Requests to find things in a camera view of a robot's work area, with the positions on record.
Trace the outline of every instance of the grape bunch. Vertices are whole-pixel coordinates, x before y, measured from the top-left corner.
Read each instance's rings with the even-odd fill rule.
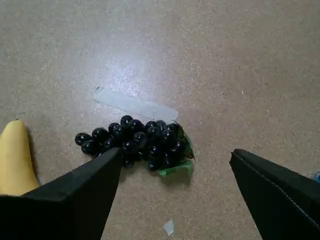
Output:
[[[135,161],[145,160],[151,171],[178,166],[185,157],[187,141],[182,127],[176,122],[149,121],[145,125],[129,115],[113,122],[106,130],[98,127],[89,135],[80,132],[75,143],[84,154],[97,157],[112,149],[121,148],[122,165],[132,168]]]

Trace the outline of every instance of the tape strip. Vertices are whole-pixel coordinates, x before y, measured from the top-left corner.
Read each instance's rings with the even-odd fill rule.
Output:
[[[179,115],[179,112],[173,108],[144,101],[104,87],[98,87],[95,90],[93,99],[98,103],[154,120],[171,122],[176,120]]]

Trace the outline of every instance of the speckled beige floor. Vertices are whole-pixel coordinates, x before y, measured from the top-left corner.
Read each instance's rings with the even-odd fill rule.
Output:
[[[320,169],[317,0],[1,0],[0,22],[0,127],[27,123],[43,182],[88,160],[77,132],[125,113],[94,102],[96,87],[180,112],[190,184],[123,174],[105,239],[259,239],[230,152]]]

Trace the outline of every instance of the yellow banana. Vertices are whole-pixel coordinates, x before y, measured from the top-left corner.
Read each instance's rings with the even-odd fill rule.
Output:
[[[0,194],[20,196],[37,187],[27,128],[21,120],[11,121],[0,137]]]

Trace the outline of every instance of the white tape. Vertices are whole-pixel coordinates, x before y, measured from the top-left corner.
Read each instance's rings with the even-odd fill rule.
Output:
[[[179,115],[179,112],[173,108],[144,101],[104,87],[98,87],[95,90],[93,99],[98,103],[154,120],[171,122],[176,120]]]

